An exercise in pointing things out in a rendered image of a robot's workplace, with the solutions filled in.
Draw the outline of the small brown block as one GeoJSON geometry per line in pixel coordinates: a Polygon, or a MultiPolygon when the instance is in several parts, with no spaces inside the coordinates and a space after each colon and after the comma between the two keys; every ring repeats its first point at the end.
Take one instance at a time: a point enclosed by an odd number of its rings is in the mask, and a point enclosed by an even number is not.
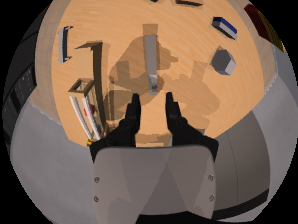
{"type": "Polygon", "coordinates": [[[185,4],[192,6],[201,6],[204,5],[203,0],[175,0],[176,4],[185,4]]]}

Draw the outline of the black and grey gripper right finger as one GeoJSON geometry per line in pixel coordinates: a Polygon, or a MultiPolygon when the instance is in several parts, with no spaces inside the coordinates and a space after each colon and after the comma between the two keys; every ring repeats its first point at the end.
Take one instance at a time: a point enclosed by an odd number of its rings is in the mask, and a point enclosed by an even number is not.
{"type": "Polygon", "coordinates": [[[188,124],[185,117],[182,117],[178,101],[174,102],[172,92],[166,93],[165,112],[167,129],[172,133],[172,146],[199,144],[211,150],[214,163],[219,143],[216,139],[202,135],[200,131],[188,124]]]}

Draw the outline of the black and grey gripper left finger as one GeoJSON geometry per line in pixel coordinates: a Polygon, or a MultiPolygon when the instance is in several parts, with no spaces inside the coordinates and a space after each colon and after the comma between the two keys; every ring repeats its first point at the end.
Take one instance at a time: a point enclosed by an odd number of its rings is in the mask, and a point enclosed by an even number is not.
{"type": "Polygon", "coordinates": [[[125,118],[119,121],[118,127],[108,133],[105,138],[90,144],[93,164],[99,150],[117,146],[136,147],[135,135],[140,131],[141,104],[139,94],[133,93],[131,103],[127,104],[125,118]],[[132,135],[131,135],[132,133],[132,135]]]}

